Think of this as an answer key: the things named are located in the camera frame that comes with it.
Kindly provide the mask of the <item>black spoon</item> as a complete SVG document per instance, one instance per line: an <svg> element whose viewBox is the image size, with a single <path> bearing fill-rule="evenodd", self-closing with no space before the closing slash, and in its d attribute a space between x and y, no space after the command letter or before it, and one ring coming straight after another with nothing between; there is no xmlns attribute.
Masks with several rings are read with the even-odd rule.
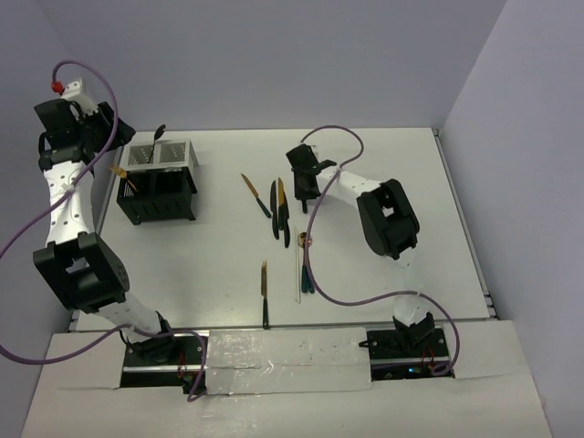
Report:
<svg viewBox="0 0 584 438"><path fill-rule="evenodd" d="M147 163L148 164L152 163L153 156L154 156L154 152L155 152L156 143L162 137L162 135L164 134L165 131L166 131L166 125L165 124L162 124L154 132L153 139L152 139L151 150L150 150L150 155L149 155L149 158L147 160Z"/></svg>

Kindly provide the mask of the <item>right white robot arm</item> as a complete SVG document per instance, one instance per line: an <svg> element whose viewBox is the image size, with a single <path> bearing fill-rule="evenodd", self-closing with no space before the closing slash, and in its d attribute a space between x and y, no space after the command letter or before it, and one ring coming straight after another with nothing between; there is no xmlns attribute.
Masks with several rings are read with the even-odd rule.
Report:
<svg viewBox="0 0 584 438"><path fill-rule="evenodd" d="M412 265L420 223L399 181L379 182L341 170L334 161L321 162L306 144L286 156L303 214L308 213L308 202L317 200L328 186L330 195L357 209L365 241L374 254L388 256L404 268Z"/></svg>

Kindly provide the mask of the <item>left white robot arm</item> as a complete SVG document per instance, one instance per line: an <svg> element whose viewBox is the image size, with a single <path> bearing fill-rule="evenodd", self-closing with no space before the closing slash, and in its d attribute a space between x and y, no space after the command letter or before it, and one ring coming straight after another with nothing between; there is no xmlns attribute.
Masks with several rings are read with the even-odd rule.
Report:
<svg viewBox="0 0 584 438"><path fill-rule="evenodd" d="M129 143L135 129L115 120L107 102L88 110L52 99L34 110L45 128L38 165L52 207L46 245L33 254L36 269L65 308L105 318L144 360L172 361L179 342L168 321L130 293L125 266L90 221L94 175L87 166L101 151Z"/></svg>

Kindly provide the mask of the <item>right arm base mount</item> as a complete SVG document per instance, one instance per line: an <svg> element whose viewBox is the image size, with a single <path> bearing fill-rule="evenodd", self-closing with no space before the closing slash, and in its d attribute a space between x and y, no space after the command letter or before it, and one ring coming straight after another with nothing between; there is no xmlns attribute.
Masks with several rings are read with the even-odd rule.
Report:
<svg viewBox="0 0 584 438"><path fill-rule="evenodd" d="M397 322L394 328L367 329L366 338L359 343L370 359L373 381L400 381L451 377L443 370L451 354L444 331L430 327L429 320L406 328Z"/></svg>

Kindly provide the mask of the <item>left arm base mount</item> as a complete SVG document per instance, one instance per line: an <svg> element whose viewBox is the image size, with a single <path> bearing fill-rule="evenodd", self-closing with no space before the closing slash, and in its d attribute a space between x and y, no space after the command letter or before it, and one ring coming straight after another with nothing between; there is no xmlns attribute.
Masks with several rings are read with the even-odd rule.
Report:
<svg viewBox="0 0 584 438"><path fill-rule="evenodd" d="M165 319L160 333L169 336L130 343L119 333L125 344L121 388L180 387L187 395L196 387L193 396L204 394L203 347L193 334L179 333Z"/></svg>

